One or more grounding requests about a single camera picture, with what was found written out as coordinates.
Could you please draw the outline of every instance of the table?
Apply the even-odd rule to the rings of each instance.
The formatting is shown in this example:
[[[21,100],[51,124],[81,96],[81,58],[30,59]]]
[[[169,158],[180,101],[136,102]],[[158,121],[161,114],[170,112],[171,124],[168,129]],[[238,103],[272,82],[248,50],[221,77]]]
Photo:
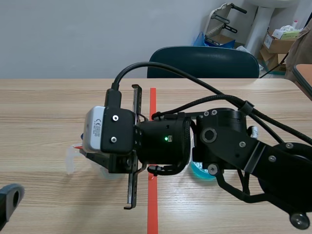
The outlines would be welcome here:
[[[312,64],[299,64],[295,66],[293,74],[297,78],[298,87],[312,100]]]
[[[206,79],[226,94],[307,135],[312,132],[312,103],[285,79]],[[25,197],[1,234],[145,234],[147,230],[147,172],[139,175],[137,207],[123,210],[127,178],[99,179],[90,165],[77,159],[77,172],[65,172],[65,152],[80,142],[84,116],[103,105],[111,79],[1,79],[0,186],[20,183]],[[186,79],[124,79],[122,107],[132,108],[131,84],[143,88],[142,112],[149,113],[149,89],[157,88],[157,110],[165,111],[212,93]],[[203,111],[231,107],[216,101],[193,107]],[[248,125],[255,124],[248,120]],[[275,141],[262,130],[260,139]],[[286,141],[298,141],[276,130]],[[226,180],[240,188],[234,172]],[[251,192],[259,193],[252,178]],[[158,177],[160,234],[302,234],[286,213],[263,202],[245,204],[216,182],[200,181],[189,169]]]

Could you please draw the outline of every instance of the sink pedestal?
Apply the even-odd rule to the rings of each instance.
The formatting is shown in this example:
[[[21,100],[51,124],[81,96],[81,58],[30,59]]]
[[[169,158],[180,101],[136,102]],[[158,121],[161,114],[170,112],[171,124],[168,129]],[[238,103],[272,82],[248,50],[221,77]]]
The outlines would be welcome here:
[[[253,26],[246,43],[246,49],[256,57],[261,49],[261,45],[268,30],[274,9],[275,8],[266,7],[258,8],[257,16],[254,19]]]

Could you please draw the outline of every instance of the dark green chair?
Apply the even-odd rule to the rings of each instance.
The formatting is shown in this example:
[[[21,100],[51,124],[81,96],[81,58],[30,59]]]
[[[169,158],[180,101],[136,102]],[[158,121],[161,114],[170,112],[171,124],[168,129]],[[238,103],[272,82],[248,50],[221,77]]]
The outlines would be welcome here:
[[[157,50],[150,59],[196,78],[259,78],[257,59],[246,52],[216,47],[177,46]],[[179,75],[148,68],[147,78],[181,78]]]

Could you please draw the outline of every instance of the red tape line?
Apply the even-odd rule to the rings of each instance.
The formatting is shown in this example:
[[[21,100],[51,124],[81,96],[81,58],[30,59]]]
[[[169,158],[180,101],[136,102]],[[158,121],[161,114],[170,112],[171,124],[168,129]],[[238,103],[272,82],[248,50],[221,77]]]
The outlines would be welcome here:
[[[150,90],[150,120],[156,113],[156,88]],[[148,174],[147,234],[158,234],[157,177]]]

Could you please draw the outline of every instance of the transparent plastic object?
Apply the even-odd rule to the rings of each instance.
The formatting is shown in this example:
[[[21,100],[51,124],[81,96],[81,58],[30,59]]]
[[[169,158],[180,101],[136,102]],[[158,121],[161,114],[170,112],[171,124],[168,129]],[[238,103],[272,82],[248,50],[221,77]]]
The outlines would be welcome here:
[[[84,155],[82,155],[79,152],[79,149],[75,148],[75,147],[79,147],[82,146],[82,144],[74,144],[71,145],[66,152],[66,158],[65,158],[65,163],[66,163],[66,172],[67,174],[72,174],[75,172],[75,164],[74,164],[74,160],[75,157],[84,157]],[[124,174],[111,174],[108,173],[108,170],[105,167],[102,167],[101,165],[98,165],[97,163],[85,158],[86,161],[88,161],[93,170],[101,177],[104,179],[119,179],[119,178],[123,178],[125,175]]]
[[[191,149],[194,147],[194,136],[191,138]],[[191,163],[190,163],[191,169],[196,177],[202,178],[202,179],[215,179],[215,176],[210,175],[208,173],[207,169],[203,169],[203,164],[201,162],[193,162],[193,155],[191,151]]]

